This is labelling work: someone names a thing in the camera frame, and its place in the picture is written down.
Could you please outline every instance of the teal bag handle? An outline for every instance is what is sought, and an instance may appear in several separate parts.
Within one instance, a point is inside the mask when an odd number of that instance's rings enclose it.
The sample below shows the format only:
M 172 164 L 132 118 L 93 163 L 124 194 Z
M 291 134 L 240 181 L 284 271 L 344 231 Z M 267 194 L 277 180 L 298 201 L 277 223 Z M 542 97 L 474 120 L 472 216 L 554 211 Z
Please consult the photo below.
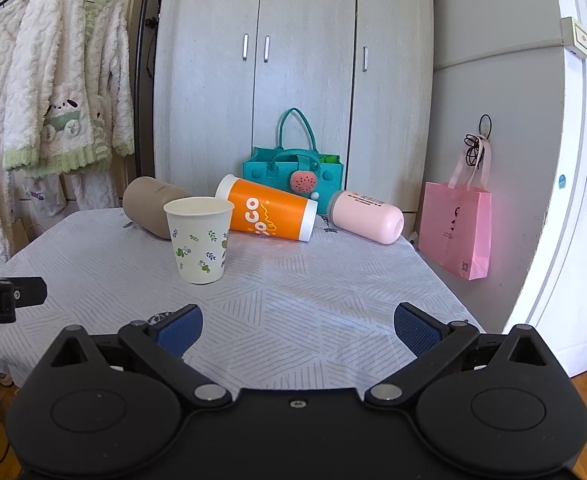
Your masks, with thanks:
M 276 160 L 282 158 L 283 156 L 290 156 L 290 155 L 299 155 L 299 156 L 306 156 L 311 159 L 313 163 L 316 164 L 316 169 L 312 170 L 314 173 L 320 173 L 320 158 L 310 150 L 299 150 L 298 148 L 293 148 L 291 150 L 283 150 L 282 152 L 278 152 L 274 155 L 274 158 L 271 159 L 269 162 L 269 166 L 271 168 L 275 168 Z
M 311 148 L 312 150 L 314 150 L 314 152 L 318 153 L 318 150 L 316 149 L 316 137 L 313 136 L 313 131 L 311 129 L 311 126 L 309 126 L 309 121 L 307 120 L 307 117 L 305 117 L 304 114 L 298 108 L 289 108 L 283 115 L 283 118 L 280 119 L 280 127 L 278 128 L 278 146 L 276 147 L 276 149 L 283 149 L 283 126 L 285 125 L 286 118 L 289 117 L 289 114 L 291 112 L 296 112 L 302 119 L 302 122 L 307 127 L 307 133 L 309 134 L 309 138 L 311 139 Z

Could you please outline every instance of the white patterned tablecloth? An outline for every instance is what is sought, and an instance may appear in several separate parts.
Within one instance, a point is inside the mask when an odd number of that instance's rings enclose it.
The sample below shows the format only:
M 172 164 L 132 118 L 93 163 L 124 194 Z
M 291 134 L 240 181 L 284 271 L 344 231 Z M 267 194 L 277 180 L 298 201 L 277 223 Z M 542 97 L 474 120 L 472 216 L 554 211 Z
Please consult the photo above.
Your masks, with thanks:
M 243 386 L 362 394 L 415 359 L 393 328 L 401 301 L 479 326 L 404 238 L 383 246 L 331 227 L 318 217 L 308 243 L 231 232 L 222 279 L 192 285 L 180 279 L 171 243 L 122 209 L 75 213 L 0 271 L 48 286 L 45 304 L 0 325 L 0 372 L 21 386 L 67 325 L 115 333 L 196 303 L 203 334 L 184 359 L 234 395 Z

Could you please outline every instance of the wardrobe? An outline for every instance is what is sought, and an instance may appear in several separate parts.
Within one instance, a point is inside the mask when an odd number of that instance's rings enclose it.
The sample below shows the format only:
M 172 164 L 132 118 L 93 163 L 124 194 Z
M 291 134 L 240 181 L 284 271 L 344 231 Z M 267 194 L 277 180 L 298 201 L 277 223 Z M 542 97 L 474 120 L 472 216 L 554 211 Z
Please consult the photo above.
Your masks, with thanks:
M 413 222 L 432 73 L 433 0 L 162 0 L 155 176 L 211 195 L 255 146 L 275 147 L 295 106 L 340 156 L 343 186 Z M 308 147 L 301 122 L 283 144 Z

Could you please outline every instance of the felt tote bag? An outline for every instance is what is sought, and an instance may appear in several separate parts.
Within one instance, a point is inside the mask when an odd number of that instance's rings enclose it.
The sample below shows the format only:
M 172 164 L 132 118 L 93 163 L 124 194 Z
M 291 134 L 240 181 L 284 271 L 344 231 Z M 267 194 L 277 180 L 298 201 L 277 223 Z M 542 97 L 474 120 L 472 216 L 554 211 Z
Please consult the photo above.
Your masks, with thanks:
M 283 127 L 292 112 L 300 116 L 307 129 L 310 150 L 283 148 Z M 342 189 L 343 165 L 340 157 L 318 153 L 309 121 L 298 108 L 289 108 L 284 113 L 278 129 L 275 149 L 254 148 L 253 156 L 243 162 L 243 179 L 315 200 L 318 202 L 318 214 L 326 214 L 331 196 Z
M 463 152 L 448 184 L 427 182 L 418 239 L 422 253 L 465 280 L 486 277 L 491 253 L 491 147 L 485 137 L 478 142 L 480 153 L 484 149 L 480 187 L 471 187 L 480 155 L 466 183 L 458 184 L 467 167 Z

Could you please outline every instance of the white paper cup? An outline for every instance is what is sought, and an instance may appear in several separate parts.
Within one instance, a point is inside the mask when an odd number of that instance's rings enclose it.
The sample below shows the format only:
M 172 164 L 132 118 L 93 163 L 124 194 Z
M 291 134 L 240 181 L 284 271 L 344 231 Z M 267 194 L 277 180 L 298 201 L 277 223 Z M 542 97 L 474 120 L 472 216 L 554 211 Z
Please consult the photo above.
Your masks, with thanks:
M 234 204 L 193 196 L 169 202 L 164 209 L 180 277 L 199 284 L 220 280 Z

